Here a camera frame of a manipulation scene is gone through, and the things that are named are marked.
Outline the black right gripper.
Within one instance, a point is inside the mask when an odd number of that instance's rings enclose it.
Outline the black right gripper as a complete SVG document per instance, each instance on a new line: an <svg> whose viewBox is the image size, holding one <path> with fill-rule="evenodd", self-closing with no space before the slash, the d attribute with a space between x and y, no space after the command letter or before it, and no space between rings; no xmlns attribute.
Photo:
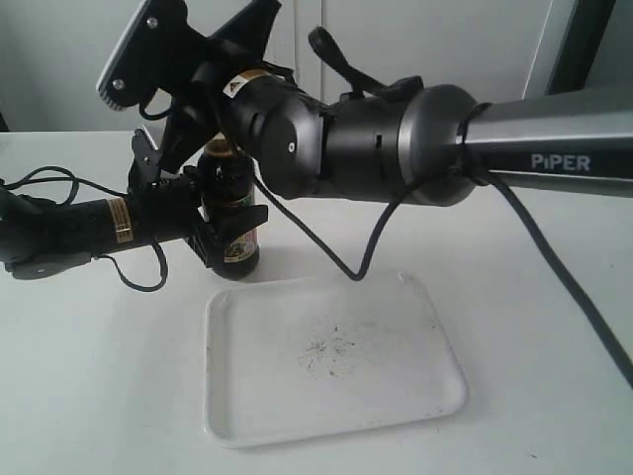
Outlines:
<svg viewBox="0 0 633 475"><path fill-rule="evenodd" d="M295 82L290 68L264 60L281 3L276 0L250 1L214 33L206 37L206 53L181 96L171 96L158 166L176 173L178 169L219 131L211 105L229 82L249 70L263 71ZM143 113L148 104L139 104Z"/></svg>

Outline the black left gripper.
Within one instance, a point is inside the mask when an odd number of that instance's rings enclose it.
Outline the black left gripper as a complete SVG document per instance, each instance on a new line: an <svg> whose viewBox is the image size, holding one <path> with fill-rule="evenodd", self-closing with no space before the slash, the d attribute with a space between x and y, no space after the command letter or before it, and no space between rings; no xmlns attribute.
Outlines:
<svg viewBox="0 0 633 475"><path fill-rule="evenodd" d="M195 165L183 165L177 173L161 170L158 182L139 193L128 191L133 246L182 239L211 268L218 244L228 247L238 238L268 221L266 205L212 207L209 225L202 206L202 181Z"/></svg>

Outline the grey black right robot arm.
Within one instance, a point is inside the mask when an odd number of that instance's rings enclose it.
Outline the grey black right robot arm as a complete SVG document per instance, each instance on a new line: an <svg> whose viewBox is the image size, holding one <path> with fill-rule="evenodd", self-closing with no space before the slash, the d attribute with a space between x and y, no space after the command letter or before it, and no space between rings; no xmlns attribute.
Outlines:
<svg viewBox="0 0 633 475"><path fill-rule="evenodd" d="M566 93L483 103L417 76L392 84L352 66L324 27L309 43L349 84L321 102L266 64L280 10L251 1L215 32L189 25L182 1L147 1L137 39L145 89L173 102L159 153L179 166L216 134L255 160L285 199L345 198L446 207L478 186L509 185L596 195L632 193L632 96Z"/></svg>

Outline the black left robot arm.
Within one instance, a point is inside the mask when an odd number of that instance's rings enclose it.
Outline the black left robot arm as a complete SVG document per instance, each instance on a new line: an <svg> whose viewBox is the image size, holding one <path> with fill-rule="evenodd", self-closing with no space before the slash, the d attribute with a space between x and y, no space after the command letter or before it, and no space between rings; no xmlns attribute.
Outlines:
<svg viewBox="0 0 633 475"><path fill-rule="evenodd" d="M264 205L229 207L204 218L193 167L175 178L110 199L56 203L1 187L1 261L14 278L35 280L116 252L182 239L206 267L268 220Z"/></svg>

